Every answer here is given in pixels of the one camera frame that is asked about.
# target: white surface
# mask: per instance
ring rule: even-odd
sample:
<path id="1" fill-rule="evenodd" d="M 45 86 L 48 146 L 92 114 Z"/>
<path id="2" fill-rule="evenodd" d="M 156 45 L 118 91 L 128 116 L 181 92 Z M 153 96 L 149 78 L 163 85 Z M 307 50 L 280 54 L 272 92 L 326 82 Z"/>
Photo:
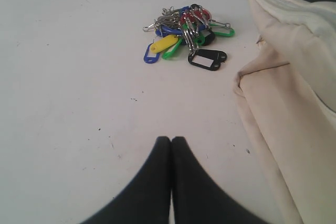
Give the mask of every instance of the white surface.
<path id="1" fill-rule="evenodd" d="M 199 3 L 230 22 L 217 72 L 143 62 L 162 7 Z M 213 179 L 281 216 L 240 122 L 235 73 L 257 54 L 246 0 L 0 0 L 1 223 L 78 223 L 132 179 L 159 135 L 185 136 Z"/>

